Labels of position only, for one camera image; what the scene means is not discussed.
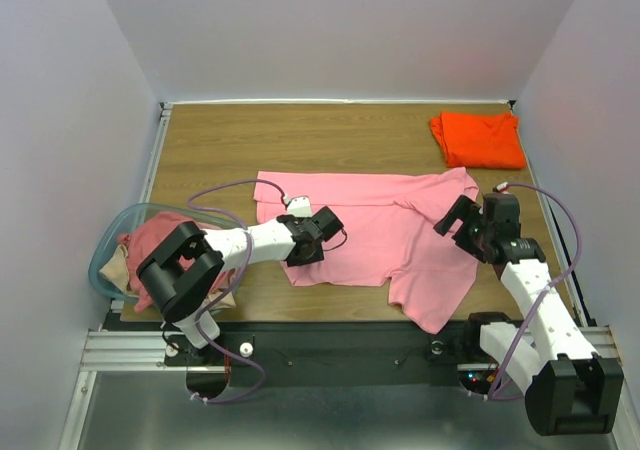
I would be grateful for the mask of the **dusty rose shirt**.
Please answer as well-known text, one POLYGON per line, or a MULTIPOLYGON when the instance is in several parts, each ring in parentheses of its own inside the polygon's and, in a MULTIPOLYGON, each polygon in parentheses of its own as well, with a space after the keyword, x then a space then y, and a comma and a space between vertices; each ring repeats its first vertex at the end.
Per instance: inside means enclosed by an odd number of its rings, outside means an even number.
MULTIPOLYGON (((138 296, 138 301, 134 305, 134 311, 141 313, 153 306, 151 296, 140 282, 136 270, 139 265, 150 255, 150 253, 179 225, 193 221, 187 216, 171 211, 161 211, 155 216, 140 225, 130 234, 121 234, 118 237, 120 244, 127 249, 125 263, 129 271, 129 289, 138 296)), ((210 288, 206 303, 213 301, 215 297, 222 294, 230 285, 234 270, 221 273, 213 286, 210 288)), ((235 308, 236 302, 233 293, 222 298, 213 309, 235 308)))

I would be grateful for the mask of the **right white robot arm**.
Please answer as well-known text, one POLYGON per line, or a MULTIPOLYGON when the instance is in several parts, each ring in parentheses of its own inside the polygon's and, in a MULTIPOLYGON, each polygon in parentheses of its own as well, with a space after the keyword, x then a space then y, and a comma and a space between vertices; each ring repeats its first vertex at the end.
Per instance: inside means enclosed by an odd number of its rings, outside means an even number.
POLYGON ((434 229, 494 272, 524 320, 515 325, 498 314, 473 314, 460 336, 463 354, 487 355, 497 373, 485 398, 508 399, 514 384, 524 398, 533 429, 542 436, 608 434, 617 415, 624 373, 578 328, 550 275, 546 256, 521 235, 520 204, 503 183, 481 203, 461 195, 434 229))

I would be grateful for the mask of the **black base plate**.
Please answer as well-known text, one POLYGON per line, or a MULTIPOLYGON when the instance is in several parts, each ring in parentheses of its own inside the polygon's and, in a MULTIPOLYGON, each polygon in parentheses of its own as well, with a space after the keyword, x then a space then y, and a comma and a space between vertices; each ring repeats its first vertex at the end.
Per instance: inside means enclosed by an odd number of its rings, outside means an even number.
POLYGON ((497 364, 470 342, 466 323, 454 321, 436 335, 408 321, 223 322, 217 342, 238 352, 253 347, 258 369, 212 347, 198 350, 186 337, 166 336, 164 362, 191 372, 219 370, 226 383, 269 387, 368 385, 453 386, 487 390, 497 364))

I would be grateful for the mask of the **folded orange t shirt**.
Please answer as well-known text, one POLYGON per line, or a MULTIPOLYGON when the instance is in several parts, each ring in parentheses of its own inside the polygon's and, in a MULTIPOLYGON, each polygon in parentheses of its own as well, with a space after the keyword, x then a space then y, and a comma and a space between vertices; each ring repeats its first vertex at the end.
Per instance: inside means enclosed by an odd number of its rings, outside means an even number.
POLYGON ((527 163, 518 128, 519 119, 511 112, 441 112, 429 120, 429 129, 448 168, 524 169, 527 163))

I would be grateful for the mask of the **light pink t shirt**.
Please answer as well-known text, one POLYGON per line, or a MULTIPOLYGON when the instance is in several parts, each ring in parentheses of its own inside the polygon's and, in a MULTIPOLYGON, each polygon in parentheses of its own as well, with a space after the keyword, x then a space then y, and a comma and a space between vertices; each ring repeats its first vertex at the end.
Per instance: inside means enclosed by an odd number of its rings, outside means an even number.
POLYGON ((254 190, 256 217, 280 215, 280 194, 306 196, 329 207, 347 235, 328 243, 323 261, 285 270, 296 287, 390 285, 388 301, 422 330, 439 332, 476 280, 477 261, 440 236, 435 224, 456 199, 479 188, 463 167, 421 176, 304 174, 261 171, 254 190))

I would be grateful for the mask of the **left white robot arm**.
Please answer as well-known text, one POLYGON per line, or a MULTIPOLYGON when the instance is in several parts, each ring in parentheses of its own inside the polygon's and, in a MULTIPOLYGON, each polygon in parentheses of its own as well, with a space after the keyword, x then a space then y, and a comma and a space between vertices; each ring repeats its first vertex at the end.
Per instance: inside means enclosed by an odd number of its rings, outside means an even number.
POLYGON ((311 216, 284 214, 246 229, 204 230, 187 221, 142 261, 136 275, 164 321, 188 339, 191 356, 210 364, 222 354, 220 329, 205 304, 218 276, 265 261, 289 267, 320 262, 323 244, 343 230, 327 206, 311 216))

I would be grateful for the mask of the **clear plastic bin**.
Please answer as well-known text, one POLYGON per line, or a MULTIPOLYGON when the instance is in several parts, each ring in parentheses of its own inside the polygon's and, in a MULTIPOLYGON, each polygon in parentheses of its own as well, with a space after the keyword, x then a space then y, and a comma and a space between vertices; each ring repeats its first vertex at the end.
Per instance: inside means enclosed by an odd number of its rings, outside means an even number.
POLYGON ((123 319, 125 321, 158 321, 161 315, 153 306, 141 313, 134 311, 134 297, 128 297, 118 290, 113 284, 99 275, 100 268, 111 258, 119 243, 118 237, 121 234, 130 234, 144 222, 161 211, 177 212, 193 219, 198 228, 203 230, 232 229, 236 226, 234 222, 207 215, 193 210, 180 209, 172 206, 145 203, 137 204, 126 208, 110 224, 105 234, 99 241, 92 260, 89 265, 88 276, 91 286, 98 293, 124 303, 123 319))

